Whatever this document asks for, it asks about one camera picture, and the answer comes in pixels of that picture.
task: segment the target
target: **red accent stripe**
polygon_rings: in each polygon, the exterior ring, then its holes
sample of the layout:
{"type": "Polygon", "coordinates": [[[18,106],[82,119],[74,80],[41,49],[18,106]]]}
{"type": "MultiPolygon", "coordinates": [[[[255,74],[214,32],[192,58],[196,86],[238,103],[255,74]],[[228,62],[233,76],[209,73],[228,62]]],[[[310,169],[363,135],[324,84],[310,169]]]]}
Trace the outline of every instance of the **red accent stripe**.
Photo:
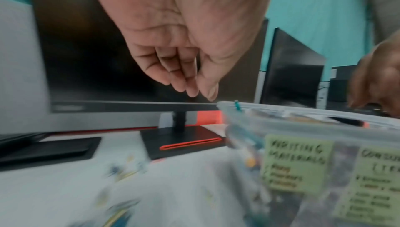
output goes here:
{"type": "Polygon", "coordinates": [[[202,140],[190,141],[190,142],[184,142],[184,143],[178,143],[178,144],[163,145],[160,147],[160,150],[166,151],[166,150],[189,147],[189,146],[194,146],[194,145],[210,144],[210,143],[215,143],[215,142],[219,142],[219,141],[222,141],[222,138],[215,137],[215,138],[210,138],[210,139],[202,139],[202,140]]]}

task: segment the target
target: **hand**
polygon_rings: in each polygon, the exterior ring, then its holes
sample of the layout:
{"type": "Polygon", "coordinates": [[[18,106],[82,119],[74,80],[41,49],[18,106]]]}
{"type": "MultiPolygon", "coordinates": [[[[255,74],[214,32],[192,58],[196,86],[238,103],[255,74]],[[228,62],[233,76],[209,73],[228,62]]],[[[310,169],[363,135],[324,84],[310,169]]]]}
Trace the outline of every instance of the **hand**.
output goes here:
{"type": "Polygon", "coordinates": [[[254,41],[270,0],[99,1],[149,77],[214,100],[220,79],[254,41]]]}
{"type": "Polygon", "coordinates": [[[349,83],[348,103],[353,108],[379,103],[400,116],[400,32],[360,60],[349,83]]]}

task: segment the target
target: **writing materials label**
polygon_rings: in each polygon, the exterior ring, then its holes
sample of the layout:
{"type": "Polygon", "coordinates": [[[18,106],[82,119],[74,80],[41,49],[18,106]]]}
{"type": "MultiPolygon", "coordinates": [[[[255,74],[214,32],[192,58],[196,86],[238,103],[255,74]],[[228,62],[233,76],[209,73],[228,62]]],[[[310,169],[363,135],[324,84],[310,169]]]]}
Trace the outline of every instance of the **writing materials label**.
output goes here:
{"type": "Polygon", "coordinates": [[[318,194],[332,148],[331,141],[267,135],[261,177],[273,189],[318,194]]]}
{"type": "Polygon", "coordinates": [[[334,216],[400,226],[400,150],[360,148],[349,186],[341,195],[334,216]]]}

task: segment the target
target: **monitor base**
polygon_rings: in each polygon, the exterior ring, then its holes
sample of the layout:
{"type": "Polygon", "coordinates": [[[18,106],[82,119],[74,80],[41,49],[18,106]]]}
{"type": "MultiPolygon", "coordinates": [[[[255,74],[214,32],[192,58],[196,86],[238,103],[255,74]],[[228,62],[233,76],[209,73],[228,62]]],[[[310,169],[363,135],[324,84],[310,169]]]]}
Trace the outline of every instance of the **monitor base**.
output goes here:
{"type": "Polygon", "coordinates": [[[223,137],[201,126],[188,126],[183,130],[175,127],[150,129],[140,133],[152,160],[225,146],[223,137]]]}

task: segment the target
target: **monitor stand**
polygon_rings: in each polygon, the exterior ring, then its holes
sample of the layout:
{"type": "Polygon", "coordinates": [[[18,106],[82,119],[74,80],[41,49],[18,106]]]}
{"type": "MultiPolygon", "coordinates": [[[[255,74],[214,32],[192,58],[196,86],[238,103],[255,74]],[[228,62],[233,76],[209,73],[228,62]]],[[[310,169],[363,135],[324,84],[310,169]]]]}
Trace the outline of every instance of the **monitor stand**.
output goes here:
{"type": "Polygon", "coordinates": [[[186,112],[174,112],[170,128],[141,130],[150,159],[212,149],[225,145],[223,137],[201,126],[185,126],[186,112]]]}

